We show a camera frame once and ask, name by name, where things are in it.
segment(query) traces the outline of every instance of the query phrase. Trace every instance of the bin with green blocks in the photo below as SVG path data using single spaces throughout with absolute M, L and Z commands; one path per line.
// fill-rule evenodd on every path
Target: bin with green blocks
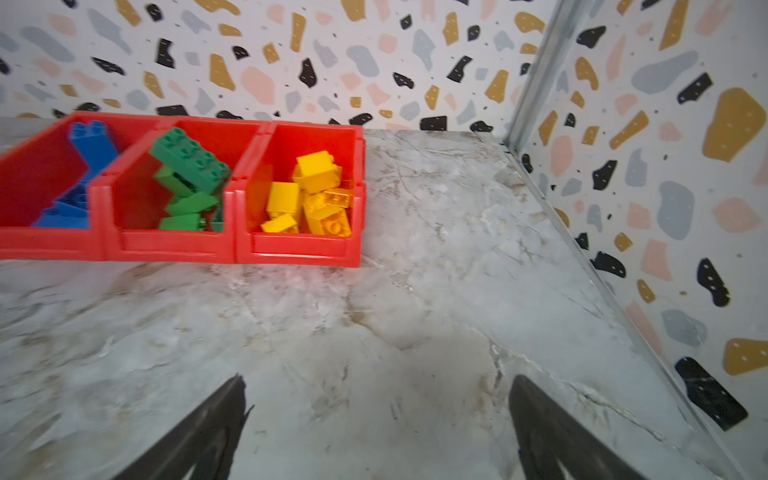
M 165 207 L 170 217 L 158 228 L 221 232 L 221 191 L 230 168 L 178 127 L 158 138 L 150 155 L 163 163 L 154 179 L 174 195 Z

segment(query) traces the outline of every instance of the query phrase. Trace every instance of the marble countertop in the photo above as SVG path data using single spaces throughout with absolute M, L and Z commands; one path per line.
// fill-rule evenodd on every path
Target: marble countertop
M 235 373 L 231 478 L 523 478 L 518 374 L 648 478 L 716 478 L 493 137 L 366 140 L 359 269 L 0 262 L 0 478 L 110 478 Z

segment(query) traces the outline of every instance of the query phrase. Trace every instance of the patterned backdrop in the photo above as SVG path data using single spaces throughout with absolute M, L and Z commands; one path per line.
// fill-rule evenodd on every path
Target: patterned backdrop
M 591 2 L 521 149 L 753 478 L 768 478 L 767 18 L 765 0 Z
M 554 0 L 45 0 L 0 18 L 0 114 L 502 136 Z

